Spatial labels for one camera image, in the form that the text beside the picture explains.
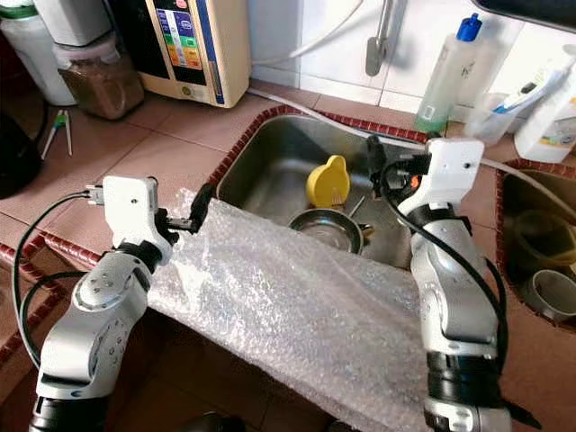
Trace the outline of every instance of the blue bottle cap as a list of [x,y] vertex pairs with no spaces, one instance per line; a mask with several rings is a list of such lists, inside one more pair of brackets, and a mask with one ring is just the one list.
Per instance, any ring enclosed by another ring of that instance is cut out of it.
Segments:
[[464,18],[462,24],[460,24],[460,29],[458,29],[458,34],[456,38],[459,41],[472,42],[476,39],[480,28],[482,27],[482,21],[478,19],[478,14],[473,13],[470,18]]

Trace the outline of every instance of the black cable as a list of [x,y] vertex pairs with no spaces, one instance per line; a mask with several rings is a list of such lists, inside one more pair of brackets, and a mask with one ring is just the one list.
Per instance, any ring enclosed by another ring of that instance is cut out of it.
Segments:
[[[502,276],[498,272],[498,268],[492,263],[488,258],[486,258],[486,265],[492,273],[492,277],[496,281],[496,286],[498,286],[498,297],[499,297],[499,304],[502,313],[504,314],[504,319],[507,316],[507,308],[508,308],[508,300],[506,296],[506,287],[504,286],[504,281],[502,281]],[[508,332],[502,333],[501,331],[498,334],[498,356],[501,359],[500,363],[502,368],[506,363],[506,356],[508,355]]]
[[32,335],[30,334],[30,330],[28,329],[28,308],[30,307],[30,303],[32,302],[32,297],[34,294],[45,284],[48,282],[56,281],[57,279],[62,279],[65,277],[80,277],[85,275],[86,272],[60,272],[51,274],[50,276],[42,277],[34,286],[26,293],[24,296],[24,300],[20,306],[20,312],[18,314],[18,320],[22,325],[22,342],[26,347],[26,351],[31,357],[32,362],[36,366],[37,369],[40,369],[40,350],[34,344],[32,340]]
[[470,277],[480,286],[484,295],[488,299],[491,307],[494,309],[496,313],[496,317],[498,318],[498,348],[499,348],[499,369],[502,372],[504,367],[504,361],[506,357],[506,353],[508,352],[508,323],[506,322],[506,315],[502,311],[498,299],[492,292],[490,286],[486,283],[484,278],[478,273],[478,271],[457,251],[455,251],[450,245],[445,243],[441,238],[436,237],[431,232],[427,231],[423,227],[420,227],[416,223],[412,222],[408,219],[400,210],[396,204],[392,202],[390,197],[391,189],[388,186],[387,177],[388,172],[394,168],[394,165],[388,166],[382,173],[382,189],[384,193],[382,194],[382,198],[388,203],[392,212],[396,215],[396,217],[401,220],[407,227],[411,230],[417,232],[420,236],[424,239],[428,240],[429,242],[435,244],[442,250],[444,250],[456,263],[458,263],[469,275]]
[[46,99],[42,99],[42,121],[40,123],[40,128],[38,129],[38,133],[36,134],[36,138],[34,138],[34,146],[38,147],[38,143],[42,139],[44,135],[44,131],[46,130],[46,126],[48,125],[48,110],[49,104]]
[[485,259],[486,259],[486,266],[488,266],[488,269],[490,270],[490,273],[492,273],[492,277],[494,277],[496,285],[498,286],[498,300],[500,303],[500,307],[504,312],[504,315],[506,315],[506,310],[508,308],[508,300],[506,295],[506,288],[504,287],[504,281],[502,281],[502,276],[500,276],[500,272],[498,271],[498,268],[494,265],[494,263],[492,263],[488,258]]
[[[16,314],[16,321],[18,323],[18,330],[20,331],[20,335],[22,336],[22,340],[24,339],[25,335],[23,333],[23,326],[21,321],[18,319],[18,317],[20,316],[20,307],[22,306],[22,298],[21,298],[21,292],[20,292],[20,261],[22,259],[22,252],[24,249],[24,245],[26,244],[26,241],[28,240],[28,237],[32,234],[32,232],[34,231],[34,229],[38,226],[38,224],[50,213],[52,212],[55,208],[57,208],[58,206],[60,206],[63,203],[66,203],[70,200],[74,200],[76,198],[88,198],[90,196],[90,193],[88,191],[83,191],[83,192],[77,192],[77,193],[71,193],[69,195],[63,196],[62,198],[60,198],[59,200],[57,200],[56,202],[52,203],[41,215],[40,217],[35,220],[29,227],[28,229],[22,234],[22,237],[20,238],[20,241],[18,242],[18,246],[16,247],[16,252],[14,253],[14,264],[12,267],[12,300],[13,300],[13,306],[14,306],[14,312]],[[33,360],[33,356],[31,352],[28,352],[28,354],[30,355],[30,357]]]

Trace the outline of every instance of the black appliance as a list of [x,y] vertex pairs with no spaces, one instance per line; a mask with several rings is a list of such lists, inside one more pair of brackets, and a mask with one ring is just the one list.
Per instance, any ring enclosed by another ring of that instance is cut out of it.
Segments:
[[[45,121],[42,123],[39,137],[45,127]],[[40,172],[42,160],[36,141],[12,117],[0,112],[0,199],[16,194]]]
[[472,0],[481,9],[576,32],[576,0]]

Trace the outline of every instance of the yellow lid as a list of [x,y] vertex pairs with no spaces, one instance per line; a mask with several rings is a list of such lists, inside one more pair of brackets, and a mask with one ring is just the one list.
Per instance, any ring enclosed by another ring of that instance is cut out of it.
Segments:
[[306,194],[318,208],[344,204],[349,193],[350,176],[346,160],[341,156],[331,156],[326,165],[318,166],[308,176]]

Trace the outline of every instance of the white cable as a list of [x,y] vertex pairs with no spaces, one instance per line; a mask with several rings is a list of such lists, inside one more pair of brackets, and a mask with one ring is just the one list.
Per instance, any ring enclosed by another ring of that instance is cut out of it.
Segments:
[[562,201],[562,199],[558,195],[553,193],[550,189],[545,187],[543,184],[538,183],[530,175],[526,175],[522,171],[519,171],[519,170],[513,168],[512,166],[502,164],[501,162],[496,162],[495,160],[483,158],[481,162],[486,167],[492,167],[494,169],[499,169],[500,171],[504,171],[505,173],[508,173],[514,177],[519,178],[520,180],[524,180],[526,183],[528,183],[529,185],[531,185],[532,187],[534,187],[535,189],[540,191],[542,194],[544,194],[548,198],[550,198],[555,204],[557,204],[565,212],[570,214],[570,216],[572,218],[576,219],[576,211],[574,211],[574,209],[572,207],[570,207],[566,202]]
[[[325,122],[330,126],[333,126],[341,131],[351,133],[352,135],[356,135],[357,137],[367,139],[372,134],[368,132],[364,132],[363,130],[358,130],[356,128],[352,128],[350,126],[346,126],[345,124],[339,123],[337,121],[333,121],[328,117],[311,110],[310,108],[300,105],[299,103],[289,101],[288,99],[284,99],[283,97],[276,96],[275,94],[269,94],[268,92],[262,92],[260,90],[256,90],[255,88],[250,87],[247,90],[248,93],[260,97],[264,97],[265,99],[270,99],[271,101],[278,102],[279,104],[289,105],[292,108],[295,108],[305,114],[308,114],[310,117],[313,117],[321,122]],[[403,147],[405,149],[415,149],[415,150],[422,150],[424,149],[424,144],[417,144],[414,142],[406,142],[400,139],[391,139],[386,137],[378,137],[382,144],[390,144],[391,146]],[[502,164],[501,162],[496,162],[495,160],[483,158],[481,163],[486,167],[491,167],[494,169],[499,169],[505,173],[508,173],[514,177],[519,178],[527,182],[529,185],[533,186],[538,191],[542,192],[548,198],[550,198],[554,203],[559,205],[563,210],[565,210],[568,214],[570,214],[574,219],[576,219],[576,211],[573,210],[566,202],[564,202],[560,197],[558,197],[555,193],[553,193],[550,189],[545,187],[543,184],[538,183],[534,178],[529,175],[524,174],[523,172],[508,166],[506,164]]]
[[340,27],[342,27],[346,21],[350,19],[352,15],[358,10],[358,8],[362,5],[364,0],[358,0],[354,7],[350,9],[350,11],[344,16],[342,20],[338,22],[338,24],[332,27],[327,33],[323,34],[322,36],[316,38],[315,40],[308,42],[305,45],[301,45],[299,48],[295,49],[294,51],[289,52],[288,54],[276,57],[276,58],[263,58],[261,60],[252,60],[252,64],[254,66],[263,66],[263,65],[273,65],[274,63],[280,63],[281,61],[285,61],[288,59],[294,59],[296,57],[301,56],[302,54],[312,50],[315,48],[319,43],[323,42],[325,39],[330,37],[332,33],[336,32]]
[[[260,90],[256,90],[255,88],[250,87],[247,90],[248,93],[260,97],[264,97],[265,99],[270,99],[272,101],[278,102],[279,104],[286,104],[290,105],[292,108],[296,108],[299,111],[302,111],[305,114],[308,114],[310,117],[313,117],[321,122],[325,122],[330,126],[340,129],[341,131],[351,133],[352,135],[356,135],[357,137],[364,138],[365,140],[368,139],[372,134],[368,132],[364,132],[363,130],[358,130],[356,128],[352,128],[350,126],[346,126],[345,124],[339,123],[337,121],[331,120],[325,115],[320,114],[319,112],[315,112],[310,108],[300,105],[299,103],[295,103],[289,101],[288,99],[284,99],[283,97],[276,96],[275,94],[269,94],[267,92],[261,92]],[[386,137],[378,137],[382,144],[391,144],[397,147],[404,147],[405,149],[412,149],[412,150],[422,150],[424,148],[423,144],[416,144],[414,142],[407,142],[401,141],[399,139],[390,139]]]

